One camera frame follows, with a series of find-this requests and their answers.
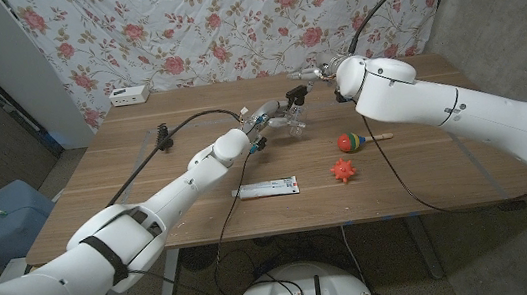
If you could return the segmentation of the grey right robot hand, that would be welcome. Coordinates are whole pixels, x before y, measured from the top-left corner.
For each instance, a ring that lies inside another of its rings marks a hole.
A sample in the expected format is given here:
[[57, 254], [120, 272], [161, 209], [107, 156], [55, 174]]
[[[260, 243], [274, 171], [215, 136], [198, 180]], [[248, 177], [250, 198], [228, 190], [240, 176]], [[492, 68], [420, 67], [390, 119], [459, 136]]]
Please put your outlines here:
[[315, 66], [288, 74], [287, 78], [290, 80], [305, 81], [305, 84], [296, 86], [286, 93], [288, 105], [290, 107], [304, 105], [306, 95], [313, 89], [314, 83], [317, 81], [333, 82], [340, 64], [349, 57], [350, 54], [319, 53], [315, 59]]

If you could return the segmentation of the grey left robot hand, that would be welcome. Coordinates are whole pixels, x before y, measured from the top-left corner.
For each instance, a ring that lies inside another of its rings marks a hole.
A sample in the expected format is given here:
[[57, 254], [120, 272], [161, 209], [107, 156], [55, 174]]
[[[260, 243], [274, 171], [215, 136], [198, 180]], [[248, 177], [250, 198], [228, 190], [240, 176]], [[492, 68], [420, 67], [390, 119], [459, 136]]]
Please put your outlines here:
[[262, 136], [261, 131], [267, 127], [288, 127], [291, 136], [300, 137], [306, 129], [303, 117], [303, 107], [297, 105], [290, 107], [288, 99], [266, 102], [241, 122], [242, 131], [250, 140], [249, 153], [254, 154], [265, 148], [267, 139]]

